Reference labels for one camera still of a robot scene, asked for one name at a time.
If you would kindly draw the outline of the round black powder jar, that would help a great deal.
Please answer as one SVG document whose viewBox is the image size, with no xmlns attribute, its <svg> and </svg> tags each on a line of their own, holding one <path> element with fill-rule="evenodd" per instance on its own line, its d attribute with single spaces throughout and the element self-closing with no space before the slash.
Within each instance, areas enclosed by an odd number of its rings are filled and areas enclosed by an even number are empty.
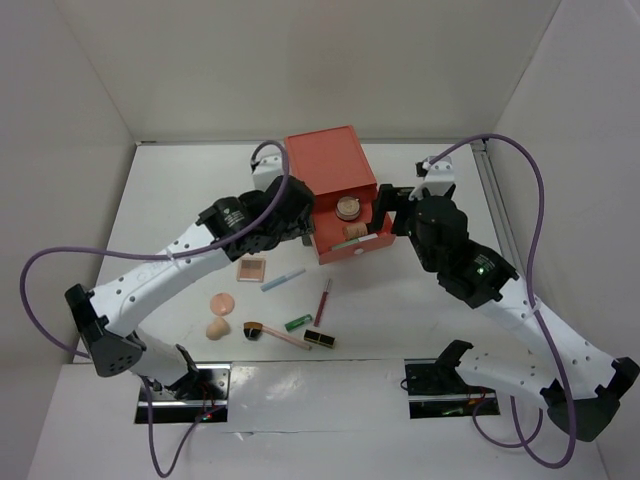
<svg viewBox="0 0 640 480">
<path fill-rule="evenodd" d="M 361 213 L 360 200 L 354 196 L 341 197 L 336 203 L 335 213 L 343 221 L 355 221 Z"/>
</svg>

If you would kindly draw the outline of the beige foundation pump bottle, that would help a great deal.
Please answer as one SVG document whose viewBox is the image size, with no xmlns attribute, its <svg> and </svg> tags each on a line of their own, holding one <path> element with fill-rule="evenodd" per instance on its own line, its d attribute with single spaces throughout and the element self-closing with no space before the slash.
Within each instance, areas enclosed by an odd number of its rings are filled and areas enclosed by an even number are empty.
<svg viewBox="0 0 640 480">
<path fill-rule="evenodd" d="M 369 234 L 368 226 L 363 222 L 346 225 L 342 229 L 342 232 L 346 241 L 361 238 Z"/>
</svg>

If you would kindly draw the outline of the beige eyeshadow palette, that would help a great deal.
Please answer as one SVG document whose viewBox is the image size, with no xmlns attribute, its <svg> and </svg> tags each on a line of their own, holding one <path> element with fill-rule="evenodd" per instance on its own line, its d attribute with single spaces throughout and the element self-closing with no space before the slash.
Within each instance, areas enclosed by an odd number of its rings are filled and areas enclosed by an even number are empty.
<svg viewBox="0 0 640 480">
<path fill-rule="evenodd" d="M 236 280 L 238 282 L 264 281 L 266 271 L 266 259 L 263 257 L 243 257 L 239 260 Z"/>
</svg>

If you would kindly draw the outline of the black gold lipstick case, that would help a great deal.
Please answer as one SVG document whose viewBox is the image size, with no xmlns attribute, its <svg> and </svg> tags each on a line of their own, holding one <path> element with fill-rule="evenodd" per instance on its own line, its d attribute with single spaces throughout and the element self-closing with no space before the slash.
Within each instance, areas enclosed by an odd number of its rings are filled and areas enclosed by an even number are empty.
<svg viewBox="0 0 640 480">
<path fill-rule="evenodd" d="M 326 335 L 314 330 L 307 329 L 304 332 L 303 340 L 315 345 L 323 346 L 333 349 L 336 344 L 336 339 L 333 336 Z"/>
</svg>

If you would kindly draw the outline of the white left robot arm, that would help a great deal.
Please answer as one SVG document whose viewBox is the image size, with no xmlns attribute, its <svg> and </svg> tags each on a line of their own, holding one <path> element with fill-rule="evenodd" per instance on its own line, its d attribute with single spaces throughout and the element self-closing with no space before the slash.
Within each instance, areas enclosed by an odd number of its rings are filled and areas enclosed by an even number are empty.
<svg viewBox="0 0 640 480">
<path fill-rule="evenodd" d="M 139 324 L 200 278 L 310 233 L 314 203 L 304 182 L 279 176 L 264 191 L 214 202 L 162 260 L 140 264 L 91 290 L 81 285 L 67 290 L 65 300 L 97 374 L 130 371 L 176 399 L 196 393 L 203 376 L 187 350 L 151 337 Z"/>
</svg>

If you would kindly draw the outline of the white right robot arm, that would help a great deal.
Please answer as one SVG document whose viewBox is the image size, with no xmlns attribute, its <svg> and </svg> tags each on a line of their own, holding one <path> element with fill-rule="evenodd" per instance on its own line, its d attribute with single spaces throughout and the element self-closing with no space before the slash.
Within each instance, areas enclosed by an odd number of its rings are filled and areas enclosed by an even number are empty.
<svg viewBox="0 0 640 480">
<path fill-rule="evenodd" d="M 448 392 L 484 386 L 532 402 L 567 434 L 595 440 L 610 424 L 620 400 L 639 376 L 628 357 L 614 358 L 565 323 L 499 253 L 470 239 L 468 218 L 453 193 L 416 200 L 409 187 L 384 184 L 368 225 L 375 231 L 388 212 L 392 231 L 409 238 L 427 272 L 468 307 L 494 320 L 522 342 L 534 360 L 509 364 L 494 353 L 455 340 L 438 357 L 436 379 Z"/>
</svg>

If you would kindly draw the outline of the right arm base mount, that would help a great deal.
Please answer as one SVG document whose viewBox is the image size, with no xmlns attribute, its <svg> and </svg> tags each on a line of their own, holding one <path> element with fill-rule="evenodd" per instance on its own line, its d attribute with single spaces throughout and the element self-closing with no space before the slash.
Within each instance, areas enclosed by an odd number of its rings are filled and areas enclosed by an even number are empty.
<svg viewBox="0 0 640 480">
<path fill-rule="evenodd" d="M 404 362 L 405 375 L 400 381 L 400 388 L 408 395 L 411 419 L 500 413 L 494 390 L 466 383 L 455 370 L 461 365 L 462 354 L 472 347 L 469 342 L 455 340 L 435 359 L 409 359 Z"/>
</svg>

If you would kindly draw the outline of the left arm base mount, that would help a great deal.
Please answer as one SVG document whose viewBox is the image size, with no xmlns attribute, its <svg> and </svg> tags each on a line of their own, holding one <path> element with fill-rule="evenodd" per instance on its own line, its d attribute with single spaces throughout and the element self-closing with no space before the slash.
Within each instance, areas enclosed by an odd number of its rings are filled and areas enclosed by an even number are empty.
<svg viewBox="0 0 640 480">
<path fill-rule="evenodd" d="M 134 417 L 135 424 L 147 424 L 148 405 L 157 424 L 189 424 L 202 416 L 205 424 L 226 423 L 231 382 L 230 363 L 197 364 L 181 345 L 175 345 L 180 360 L 186 361 L 186 372 L 174 384 L 166 386 L 151 380 L 151 401 L 140 388 Z"/>
</svg>

